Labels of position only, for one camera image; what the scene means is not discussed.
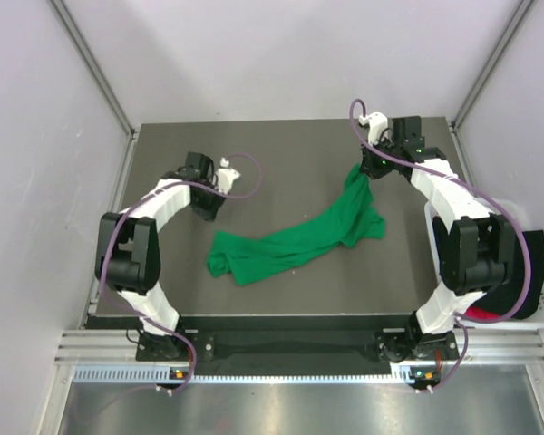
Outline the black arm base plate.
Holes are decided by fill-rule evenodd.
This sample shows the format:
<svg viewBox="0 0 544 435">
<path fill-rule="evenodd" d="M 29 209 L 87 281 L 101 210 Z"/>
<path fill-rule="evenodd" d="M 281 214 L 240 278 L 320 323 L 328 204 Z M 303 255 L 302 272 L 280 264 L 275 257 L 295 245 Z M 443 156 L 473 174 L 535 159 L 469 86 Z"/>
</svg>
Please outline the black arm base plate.
<svg viewBox="0 0 544 435">
<path fill-rule="evenodd" d="M 219 363 L 231 357 L 341 356 L 368 363 L 401 363 L 408 360 L 455 361 L 455 337 L 447 333 L 412 346 L 403 332 L 372 330 L 259 330 L 252 332 L 199 331 L 187 338 L 195 346 L 199 363 Z"/>
</svg>

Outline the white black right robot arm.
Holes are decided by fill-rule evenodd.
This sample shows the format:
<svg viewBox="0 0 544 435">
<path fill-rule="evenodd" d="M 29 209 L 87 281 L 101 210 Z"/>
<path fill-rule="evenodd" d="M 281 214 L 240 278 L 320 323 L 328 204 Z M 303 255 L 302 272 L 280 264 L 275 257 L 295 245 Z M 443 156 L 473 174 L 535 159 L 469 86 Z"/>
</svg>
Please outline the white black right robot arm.
<svg viewBox="0 0 544 435">
<path fill-rule="evenodd" d="M 517 237 L 509 220 L 475 198 L 460 183 L 446 156 L 428 147 L 418 116 L 388 119 L 381 112 L 361 115 L 366 130 L 361 171 L 380 179 L 396 171 L 435 211 L 433 240 L 439 284 L 428 301 L 408 318 L 401 333 L 377 336 L 381 356 L 391 363 L 423 359 L 452 343 L 459 315 L 513 274 Z"/>
</svg>

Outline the green t shirt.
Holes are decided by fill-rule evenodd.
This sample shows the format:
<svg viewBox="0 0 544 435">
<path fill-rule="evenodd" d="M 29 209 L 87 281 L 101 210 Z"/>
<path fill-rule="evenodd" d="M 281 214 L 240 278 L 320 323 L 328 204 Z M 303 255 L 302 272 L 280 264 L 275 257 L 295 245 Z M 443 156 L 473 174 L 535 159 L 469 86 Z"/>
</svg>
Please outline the green t shirt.
<svg viewBox="0 0 544 435">
<path fill-rule="evenodd" d="M 368 177 L 356 164 L 345 178 L 343 192 L 325 211 L 262 238 L 219 231 L 206 265 L 214 278 L 231 275 L 237 285 L 251 285 L 304 266 L 336 247 L 352 248 L 363 239 L 382 239 L 385 229 Z"/>
</svg>

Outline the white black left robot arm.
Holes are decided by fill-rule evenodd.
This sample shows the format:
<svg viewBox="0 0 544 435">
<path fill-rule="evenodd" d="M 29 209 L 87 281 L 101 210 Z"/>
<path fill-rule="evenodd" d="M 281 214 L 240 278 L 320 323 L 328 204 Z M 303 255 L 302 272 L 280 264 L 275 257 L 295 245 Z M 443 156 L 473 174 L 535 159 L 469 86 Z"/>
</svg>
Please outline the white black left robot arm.
<svg viewBox="0 0 544 435">
<path fill-rule="evenodd" d="M 227 163 L 215 170 L 188 166 L 169 172 L 138 203 L 101 218 L 95 276 L 138 315 L 140 349 L 158 360 L 179 359 L 188 346 L 180 314 L 160 286 L 159 232 L 184 208 L 215 219 L 240 177 Z"/>
</svg>

